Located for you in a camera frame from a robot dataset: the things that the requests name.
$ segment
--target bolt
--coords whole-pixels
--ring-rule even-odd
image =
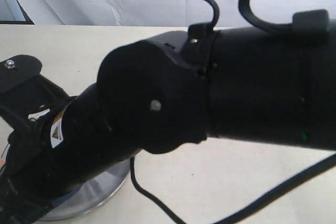
[[[161,110],[161,102],[158,100],[151,101],[151,110],[152,111],[160,111]]]
[[[5,67],[8,69],[15,68],[15,62],[13,60],[6,60]]]

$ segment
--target warning label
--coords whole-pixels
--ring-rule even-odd
[[[63,142],[63,133],[62,133],[62,117],[65,112],[63,109],[54,119],[50,129],[50,141],[52,148],[55,148],[57,145]]]

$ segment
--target white table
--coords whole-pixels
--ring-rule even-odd
[[[112,49],[178,28],[0,25],[0,60],[33,55],[42,74],[70,95],[95,82]],[[11,130],[0,124],[0,149]],[[209,139],[164,155],[141,152],[139,183],[190,224],[217,221],[299,170],[328,156],[325,151]],[[283,197],[243,224],[335,223],[336,173],[328,172]],[[130,180],[103,207],[63,224],[172,224]]]

